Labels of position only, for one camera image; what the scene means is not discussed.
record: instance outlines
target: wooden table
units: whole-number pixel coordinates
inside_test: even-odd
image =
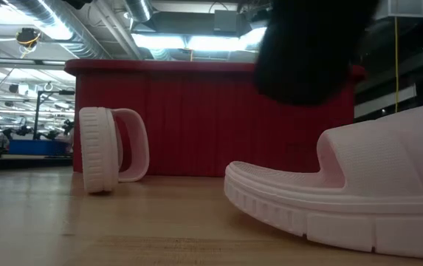
[[[222,183],[146,177],[89,196],[71,168],[0,171],[0,265],[423,265],[281,232],[234,208]]]

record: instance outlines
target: white slide sandal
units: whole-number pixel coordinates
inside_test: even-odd
[[[147,132],[139,114],[130,109],[86,107],[80,110],[83,181],[89,193],[113,191],[118,182],[135,182],[149,167]],[[131,143],[131,166],[119,172],[123,144],[114,117],[121,119]]]
[[[423,258],[423,107],[329,129],[320,172],[234,162],[224,192],[243,212],[308,240]]]

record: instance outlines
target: red bin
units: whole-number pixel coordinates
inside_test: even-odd
[[[355,66],[342,92],[318,107],[285,106],[259,95],[253,70],[253,64],[104,60],[68,61],[65,69],[77,77],[76,115],[89,106],[141,115],[148,174],[223,177],[234,160],[318,171],[317,139],[326,129],[352,123],[354,86],[364,69]],[[74,171],[81,172],[78,119],[75,124]],[[123,145],[127,161],[128,140]]]

